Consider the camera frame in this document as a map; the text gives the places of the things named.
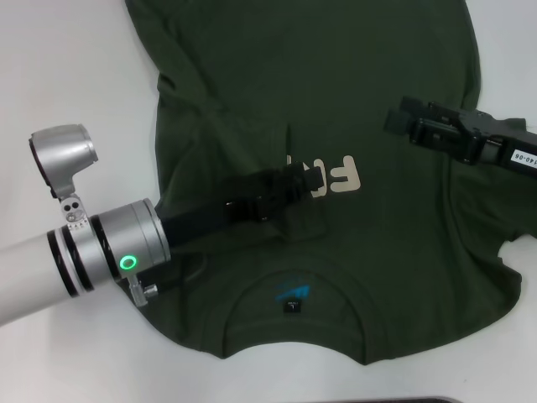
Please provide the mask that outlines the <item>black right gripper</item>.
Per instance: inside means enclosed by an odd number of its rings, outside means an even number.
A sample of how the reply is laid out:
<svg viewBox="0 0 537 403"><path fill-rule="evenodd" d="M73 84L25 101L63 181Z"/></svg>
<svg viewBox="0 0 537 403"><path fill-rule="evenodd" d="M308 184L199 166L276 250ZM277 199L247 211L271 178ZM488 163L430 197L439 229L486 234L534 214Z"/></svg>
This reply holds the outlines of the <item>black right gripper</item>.
<svg viewBox="0 0 537 403"><path fill-rule="evenodd" d="M463 113L438 102L404 97L384 129L408 135L412 145L448 154L468 165L488 164L536 178L536 134L480 112Z"/></svg>

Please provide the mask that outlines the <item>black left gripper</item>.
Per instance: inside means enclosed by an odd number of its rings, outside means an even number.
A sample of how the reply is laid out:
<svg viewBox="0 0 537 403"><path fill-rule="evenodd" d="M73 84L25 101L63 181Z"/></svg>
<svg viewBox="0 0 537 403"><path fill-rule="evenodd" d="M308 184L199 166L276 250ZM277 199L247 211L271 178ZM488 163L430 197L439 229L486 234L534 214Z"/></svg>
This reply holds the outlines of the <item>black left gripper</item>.
<svg viewBox="0 0 537 403"><path fill-rule="evenodd" d="M267 219L284 219L324 185L320 167L292 163L273 174L227 177L205 194L163 206L159 214L172 252L220 253L271 239Z"/></svg>

